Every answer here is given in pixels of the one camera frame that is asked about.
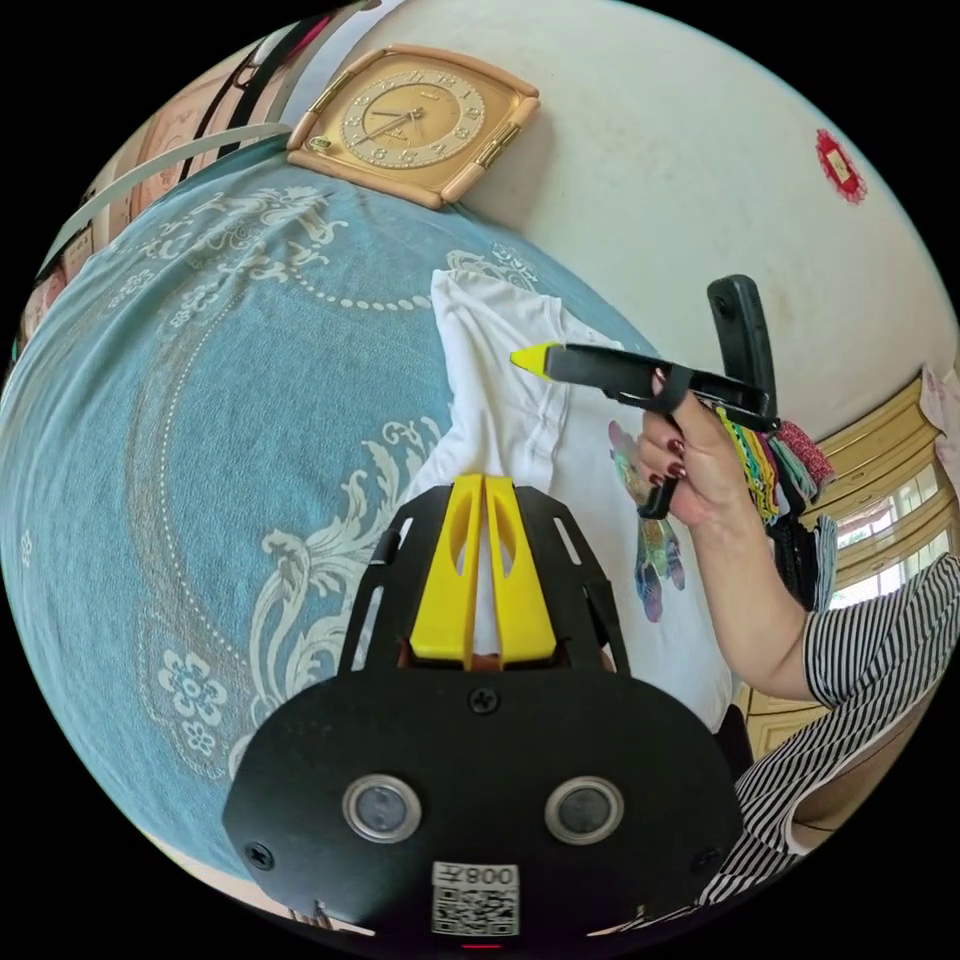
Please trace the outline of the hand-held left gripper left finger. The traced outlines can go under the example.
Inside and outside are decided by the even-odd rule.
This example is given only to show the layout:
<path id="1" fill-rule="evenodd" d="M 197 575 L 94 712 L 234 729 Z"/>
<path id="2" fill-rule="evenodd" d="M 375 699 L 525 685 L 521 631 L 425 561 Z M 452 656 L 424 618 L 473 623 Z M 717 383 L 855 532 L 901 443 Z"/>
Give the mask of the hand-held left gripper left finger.
<path id="1" fill-rule="evenodd" d="M 446 491 L 438 539 L 409 643 L 421 661 L 470 662 L 482 532 L 482 476 L 461 476 Z"/>

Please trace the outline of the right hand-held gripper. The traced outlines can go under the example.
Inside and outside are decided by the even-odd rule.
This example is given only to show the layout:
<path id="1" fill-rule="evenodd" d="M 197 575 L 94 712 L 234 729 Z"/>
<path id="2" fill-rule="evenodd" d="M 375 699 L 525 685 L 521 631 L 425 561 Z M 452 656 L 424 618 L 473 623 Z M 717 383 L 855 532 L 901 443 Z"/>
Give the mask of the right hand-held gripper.
<path id="1" fill-rule="evenodd" d="M 664 359 L 599 346 L 543 343 L 510 353 L 510 363 L 536 377 L 600 390 L 626 406 L 651 411 L 675 425 L 674 413 L 692 394 L 722 408 L 734 424 L 777 431 L 777 389 L 767 341 L 722 341 L 721 374 Z"/>

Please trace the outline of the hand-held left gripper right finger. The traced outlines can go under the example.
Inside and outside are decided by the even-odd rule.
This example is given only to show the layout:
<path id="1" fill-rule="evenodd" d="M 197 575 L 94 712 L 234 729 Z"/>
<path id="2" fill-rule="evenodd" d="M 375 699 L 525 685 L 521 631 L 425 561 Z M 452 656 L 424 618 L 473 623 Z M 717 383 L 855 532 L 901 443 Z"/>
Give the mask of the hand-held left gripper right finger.
<path id="1" fill-rule="evenodd" d="M 550 661 L 556 638 L 516 488 L 494 476 L 485 478 L 484 488 L 500 664 Z"/>

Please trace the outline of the person's right hand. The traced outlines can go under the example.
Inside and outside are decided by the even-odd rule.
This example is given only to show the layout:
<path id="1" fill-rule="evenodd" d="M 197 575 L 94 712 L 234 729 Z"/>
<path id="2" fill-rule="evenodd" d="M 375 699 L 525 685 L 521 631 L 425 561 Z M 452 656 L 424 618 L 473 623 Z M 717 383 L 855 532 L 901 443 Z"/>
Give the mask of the person's right hand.
<path id="1" fill-rule="evenodd" d="M 676 483 L 670 512 L 692 531 L 760 522 L 728 431 L 692 393 L 670 415 L 644 412 L 636 444 L 644 480 Z"/>

